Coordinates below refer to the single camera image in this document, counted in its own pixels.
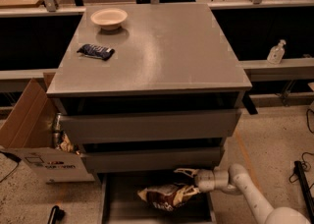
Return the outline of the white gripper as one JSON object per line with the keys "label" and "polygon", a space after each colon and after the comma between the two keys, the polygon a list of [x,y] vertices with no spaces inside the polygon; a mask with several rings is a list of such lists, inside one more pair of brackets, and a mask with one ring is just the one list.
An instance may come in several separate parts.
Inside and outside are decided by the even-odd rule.
{"label": "white gripper", "polygon": [[205,170],[192,168],[177,168],[175,173],[181,173],[194,178],[196,187],[202,193],[222,190],[229,184],[229,173],[221,170]]}

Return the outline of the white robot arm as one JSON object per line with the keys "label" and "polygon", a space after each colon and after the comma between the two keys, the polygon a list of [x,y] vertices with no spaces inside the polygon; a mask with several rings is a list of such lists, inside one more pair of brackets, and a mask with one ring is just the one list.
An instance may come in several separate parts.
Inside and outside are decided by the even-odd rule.
{"label": "white robot arm", "polygon": [[227,170],[178,168],[175,173],[192,178],[200,193],[221,191],[229,195],[243,195],[257,224],[311,224],[295,209],[274,208],[240,164],[232,164]]}

